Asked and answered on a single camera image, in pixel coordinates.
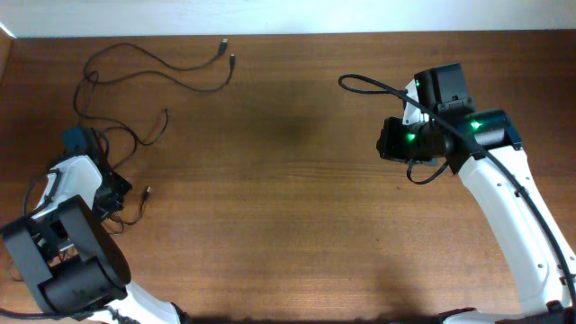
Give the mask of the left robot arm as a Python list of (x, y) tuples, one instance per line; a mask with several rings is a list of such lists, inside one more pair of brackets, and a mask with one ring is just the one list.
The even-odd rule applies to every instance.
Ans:
[(101, 132), (76, 126), (63, 134), (63, 156), (44, 174), (38, 205), (1, 229), (38, 313), (2, 310), (15, 320), (187, 323), (172, 302), (136, 284), (103, 221), (123, 207), (131, 184), (107, 160)]

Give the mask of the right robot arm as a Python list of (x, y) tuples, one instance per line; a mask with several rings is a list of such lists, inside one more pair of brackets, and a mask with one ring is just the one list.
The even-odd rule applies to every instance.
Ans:
[(484, 212), (513, 274), (518, 322), (575, 321), (575, 253), (532, 177), (527, 153), (502, 110), (476, 112), (458, 64), (414, 75), (396, 91), (404, 114), (385, 120), (381, 158), (433, 166), (439, 159)]

